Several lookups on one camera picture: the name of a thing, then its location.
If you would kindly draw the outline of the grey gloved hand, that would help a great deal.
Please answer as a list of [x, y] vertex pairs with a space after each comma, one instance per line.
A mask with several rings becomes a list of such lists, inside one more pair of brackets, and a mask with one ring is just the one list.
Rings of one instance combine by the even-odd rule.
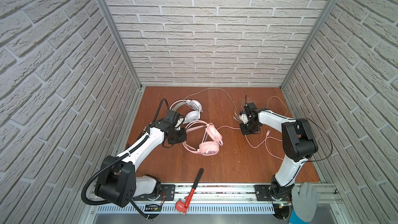
[[311, 183], [303, 183], [292, 189], [292, 213], [290, 224], [309, 224], [315, 215], [320, 194]]

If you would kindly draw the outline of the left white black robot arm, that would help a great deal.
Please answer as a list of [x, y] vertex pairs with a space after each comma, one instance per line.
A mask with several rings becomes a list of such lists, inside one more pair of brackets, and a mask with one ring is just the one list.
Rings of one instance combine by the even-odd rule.
[[96, 180], [94, 194], [102, 200], [87, 199], [87, 204], [112, 203], [125, 207], [142, 195], [156, 199], [161, 194], [161, 180], [150, 175], [138, 177], [136, 171], [147, 156], [165, 141], [174, 145], [186, 140], [186, 129], [180, 126], [182, 122], [179, 113], [169, 110], [165, 118], [147, 125], [146, 132], [131, 147], [117, 156], [107, 156], [101, 169], [93, 175]]

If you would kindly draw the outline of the pink headphones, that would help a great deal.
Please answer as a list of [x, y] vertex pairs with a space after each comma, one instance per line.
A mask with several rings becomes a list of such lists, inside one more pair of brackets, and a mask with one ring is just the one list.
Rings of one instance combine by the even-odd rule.
[[193, 154], [198, 154], [201, 156], [214, 156], [219, 153], [220, 147], [223, 146], [223, 137], [213, 123], [207, 123], [203, 120], [196, 120], [187, 124], [185, 129], [187, 133], [204, 129], [204, 136], [198, 148], [188, 145], [186, 141], [182, 143], [184, 148]]

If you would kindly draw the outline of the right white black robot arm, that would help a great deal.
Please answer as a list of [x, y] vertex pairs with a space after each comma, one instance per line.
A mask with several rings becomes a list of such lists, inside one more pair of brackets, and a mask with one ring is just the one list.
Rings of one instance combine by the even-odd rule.
[[303, 164], [318, 151], [308, 120], [288, 118], [266, 108], [258, 109], [254, 103], [247, 103], [239, 117], [243, 135], [258, 134], [264, 124], [282, 134], [285, 156], [268, 190], [273, 200], [282, 200], [294, 187]]

